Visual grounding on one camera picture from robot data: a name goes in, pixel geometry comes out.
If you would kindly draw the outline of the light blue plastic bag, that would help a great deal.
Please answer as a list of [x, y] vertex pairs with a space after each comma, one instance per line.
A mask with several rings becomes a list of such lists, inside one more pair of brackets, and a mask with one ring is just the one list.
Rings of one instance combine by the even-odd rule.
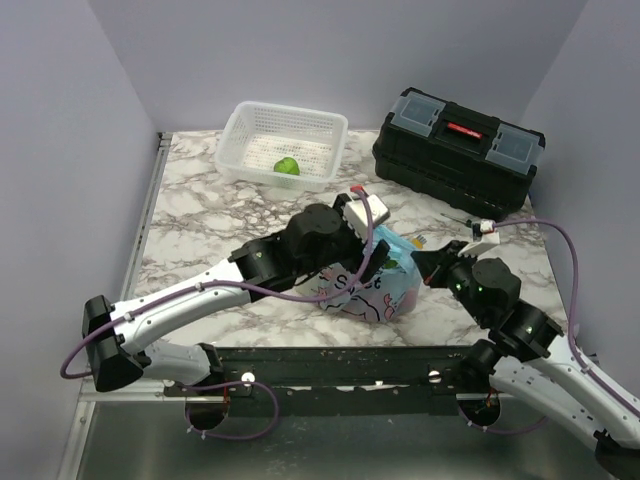
[[367, 284], [357, 284], [347, 293], [319, 307], [331, 314], [341, 314], [369, 323], [393, 321], [414, 310], [422, 277], [411, 253], [416, 247], [385, 226], [374, 231], [374, 241], [386, 241], [387, 259]]

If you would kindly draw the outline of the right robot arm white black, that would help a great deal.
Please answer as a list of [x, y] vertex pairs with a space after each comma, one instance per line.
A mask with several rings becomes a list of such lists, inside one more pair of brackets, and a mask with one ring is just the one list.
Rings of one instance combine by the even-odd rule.
[[452, 241], [411, 254], [425, 285], [449, 290], [488, 332], [461, 365], [462, 384], [520, 398], [592, 447], [611, 476], [638, 478], [638, 398], [582, 355], [567, 330], [521, 299], [521, 280], [501, 259], [471, 257], [466, 247]]

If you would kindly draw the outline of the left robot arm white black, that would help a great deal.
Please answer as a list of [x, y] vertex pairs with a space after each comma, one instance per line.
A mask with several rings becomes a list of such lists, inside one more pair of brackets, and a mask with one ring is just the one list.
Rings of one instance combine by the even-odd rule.
[[213, 347], [176, 345], [165, 336], [222, 310], [286, 297], [299, 278], [335, 264], [353, 281], [367, 282], [389, 251], [373, 240], [389, 216], [377, 196], [362, 201], [341, 194], [333, 205], [306, 206], [284, 229], [246, 242], [193, 278], [133, 300], [87, 300], [82, 335], [95, 389], [111, 392], [150, 378], [214, 393], [222, 366]]

